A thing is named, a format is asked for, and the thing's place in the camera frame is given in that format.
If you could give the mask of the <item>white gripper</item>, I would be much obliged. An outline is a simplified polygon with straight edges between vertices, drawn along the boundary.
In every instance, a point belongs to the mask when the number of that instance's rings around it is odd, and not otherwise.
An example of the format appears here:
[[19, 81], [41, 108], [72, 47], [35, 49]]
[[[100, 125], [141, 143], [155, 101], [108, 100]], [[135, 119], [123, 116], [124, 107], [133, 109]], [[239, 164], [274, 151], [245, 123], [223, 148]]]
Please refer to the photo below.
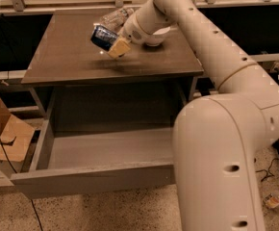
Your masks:
[[126, 20], [119, 33], [124, 38], [119, 37], [108, 51], [109, 56], [114, 59], [121, 57], [131, 50], [130, 41], [134, 44], [144, 44], [145, 40], [148, 38], [148, 34], [141, 29], [137, 21], [136, 13], [133, 13]]

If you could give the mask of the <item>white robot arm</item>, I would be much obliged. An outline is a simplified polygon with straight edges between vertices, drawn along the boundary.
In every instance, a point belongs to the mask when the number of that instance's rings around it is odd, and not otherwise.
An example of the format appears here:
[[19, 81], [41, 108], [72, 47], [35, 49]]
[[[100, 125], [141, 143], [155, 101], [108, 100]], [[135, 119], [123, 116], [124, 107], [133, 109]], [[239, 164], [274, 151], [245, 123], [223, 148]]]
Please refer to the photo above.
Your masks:
[[216, 87], [188, 103], [173, 127], [183, 231], [266, 231], [255, 153], [279, 139], [279, 86], [192, 0], [148, 0], [122, 35], [142, 43], [178, 25]]

